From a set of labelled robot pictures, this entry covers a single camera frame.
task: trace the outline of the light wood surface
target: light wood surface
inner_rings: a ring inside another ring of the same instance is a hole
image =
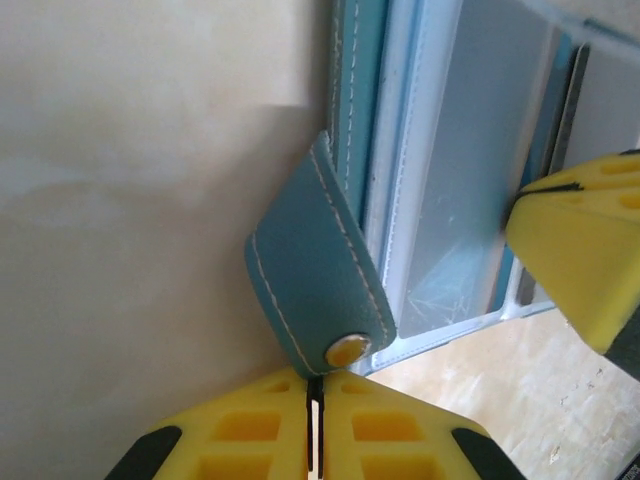
[[[529,479],[613,479],[640,449],[640,383],[589,349],[558,311],[372,378],[479,422]]]

